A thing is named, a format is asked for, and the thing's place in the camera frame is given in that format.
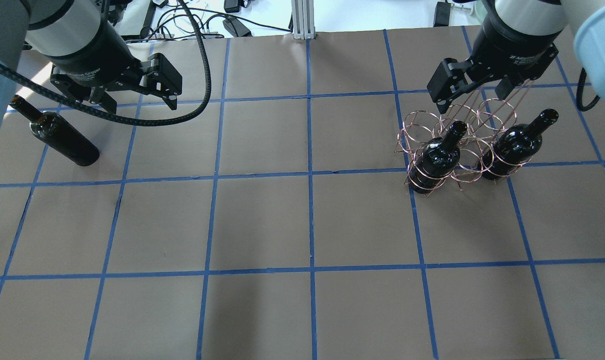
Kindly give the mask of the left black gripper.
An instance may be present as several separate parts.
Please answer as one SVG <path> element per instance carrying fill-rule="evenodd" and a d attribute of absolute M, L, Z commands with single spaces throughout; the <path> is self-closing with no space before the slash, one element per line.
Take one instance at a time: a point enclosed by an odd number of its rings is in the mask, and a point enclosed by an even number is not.
<path fill-rule="evenodd" d="M 170 60 L 154 53 L 146 61 L 134 57 L 124 39 L 107 21 L 81 50 L 53 57 L 49 82 L 73 101 L 99 105 L 117 114 L 117 101 L 109 92 L 133 91 L 160 98 L 170 110 L 178 107 L 183 77 Z"/>

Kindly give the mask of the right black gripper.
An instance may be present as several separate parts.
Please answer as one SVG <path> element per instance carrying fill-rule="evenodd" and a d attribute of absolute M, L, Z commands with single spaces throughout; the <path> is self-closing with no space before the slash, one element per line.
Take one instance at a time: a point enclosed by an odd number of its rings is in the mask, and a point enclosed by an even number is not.
<path fill-rule="evenodd" d="M 531 35 L 508 26 L 497 13 L 488 13 L 468 60 L 445 58 L 438 64 L 426 89 L 439 114 L 454 100 L 478 89 L 483 81 L 498 80 L 496 97 L 509 104 L 522 89 L 524 79 L 538 79 L 549 68 L 558 50 L 559 32 Z"/>

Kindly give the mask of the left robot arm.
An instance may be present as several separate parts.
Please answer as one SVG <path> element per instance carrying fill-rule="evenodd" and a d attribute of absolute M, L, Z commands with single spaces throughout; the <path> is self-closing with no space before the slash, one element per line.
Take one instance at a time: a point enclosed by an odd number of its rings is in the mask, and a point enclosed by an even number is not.
<path fill-rule="evenodd" d="M 28 43 L 62 73 L 58 90 L 115 114 L 109 92 L 133 91 L 176 109 L 183 79 L 167 57 L 133 56 L 93 0 L 0 0 L 0 64 L 17 70 Z"/>

